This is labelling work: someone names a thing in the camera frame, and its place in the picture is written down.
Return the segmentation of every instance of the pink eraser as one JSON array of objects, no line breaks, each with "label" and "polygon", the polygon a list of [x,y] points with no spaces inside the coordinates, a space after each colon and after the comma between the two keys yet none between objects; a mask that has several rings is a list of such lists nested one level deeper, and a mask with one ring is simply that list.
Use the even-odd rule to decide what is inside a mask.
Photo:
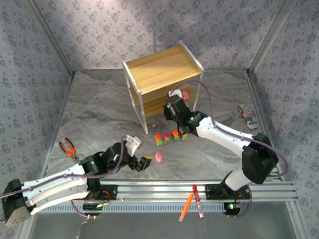
[{"label": "pink eraser", "polygon": [[162,162],[163,161],[162,154],[160,152],[156,152],[155,159],[156,159],[157,162]]},{"label": "pink eraser", "polygon": [[187,101],[187,100],[188,100],[189,96],[188,96],[187,91],[182,91],[181,95],[183,96],[183,100],[184,100],[184,101]]}]

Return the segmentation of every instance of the marker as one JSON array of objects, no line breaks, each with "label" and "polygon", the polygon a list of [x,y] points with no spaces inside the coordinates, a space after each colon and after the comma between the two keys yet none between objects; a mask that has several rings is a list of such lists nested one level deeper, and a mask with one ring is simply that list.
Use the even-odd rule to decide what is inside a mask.
[{"label": "marker", "polygon": [[179,219],[178,219],[180,222],[182,222],[182,221],[184,220],[184,217],[185,217],[185,215],[186,215],[186,213],[187,213],[187,211],[188,211],[189,205],[191,204],[191,200],[193,199],[193,197],[194,197],[194,194],[191,193],[191,194],[189,195],[189,197],[188,197],[188,199],[187,199],[187,202],[186,202],[186,204],[185,204],[185,206],[184,206],[184,209],[183,209],[183,211],[181,212],[181,215],[180,215],[180,217],[179,217]]},{"label": "marker", "polygon": [[203,207],[200,204],[200,198],[199,198],[199,194],[198,194],[198,190],[197,190],[197,186],[193,185],[193,191],[195,194],[195,200],[196,200],[196,204],[197,204],[197,208],[198,208],[198,212],[199,212],[199,217],[201,219],[204,219],[204,211],[203,211]]}]

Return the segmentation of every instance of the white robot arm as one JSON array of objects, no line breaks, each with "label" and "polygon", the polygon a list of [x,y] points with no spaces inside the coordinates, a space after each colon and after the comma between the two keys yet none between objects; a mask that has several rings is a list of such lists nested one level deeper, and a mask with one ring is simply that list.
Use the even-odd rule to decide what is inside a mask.
[{"label": "white robot arm", "polygon": [[172,120],[185,133],[207,138],[233,151],[242,159],[242,168],[231,171],[220,184],[221,191],[227,197],[249,183],[262,184],[278,163],[274,152],[245,138],[253,138],[271,146],[269,139],[262,133],[256,136],[236,131],[215,122],[202,112],[191,112],[179,95],[170,96],[164,106],[166,120]]},{"label": "white robot arm", "polygon": [[126,135],[122,161],[119,162],[121,143],[115,143],[105,152],[98,152],[81,160],[80,163],[54,175],[21,183],[10,181],[3,195],[13,194],[2,199],[6,226],[14,226],[27,220],[37,212],[73,199],[105,201],[107,195],[101,193],[97,177],[128,165],[132,170],[142,171],[149,167],[151,160],[134,156],[141,145],[137,137]]}]

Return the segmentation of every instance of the gray marble floor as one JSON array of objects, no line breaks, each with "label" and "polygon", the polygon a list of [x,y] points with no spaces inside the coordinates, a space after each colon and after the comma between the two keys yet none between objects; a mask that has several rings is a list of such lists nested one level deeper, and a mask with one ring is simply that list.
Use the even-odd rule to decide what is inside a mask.
[{"label": "gray marble floor", "polygon": [[[218,122],[246,133],[258,132],[250,131],[237,111],[239,103],[247,103],[253,109],[243,72],[207,71],[203,83],[213,97]],[[197,109],[209,114],[209,100],[203,88]],[[126,134],[143,141],[136,152],[138,158],[151,155],[154,160],[146,171],[138,173],[125,167],[110,178],[218,180],[241,166],[240,159],[227,148],[193,135],[186,141],[157,146],[155,134],[172,132],[176,125],[166,121],[162,114],[148,118],[147,123],[149,134],[145,135],[132,107],[122,70],[76,72],[46,175],[76,163],[62,152],[58,144],[65,137],[72,140],[79,158],[84,159],[95,152],[105,151]],[[163,155],[161,163],[155,160],[157,151]]]}]

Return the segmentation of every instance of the pliers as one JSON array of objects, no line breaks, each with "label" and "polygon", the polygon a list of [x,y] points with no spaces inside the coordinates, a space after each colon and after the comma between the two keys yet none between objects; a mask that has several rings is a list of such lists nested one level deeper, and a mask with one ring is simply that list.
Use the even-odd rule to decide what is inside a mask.
[{"label": "pliers", "polygon": [[71,147],[71,151],[67,150],[66,147],[64,146],[64,144],[62,142],[59,142],[60,147],[62,148],[62,150],[66,153],[66,155],[68,155],[69,157],[72,157],[73,159],[75,159],[76,161],[80,161],[78,155],[76,154],[76,149],[73,145],[73,143],[71,142],[71,140],[69,140],[68,138],[65,138],[65,141],[67,141],[67,143],[70,145]]}]

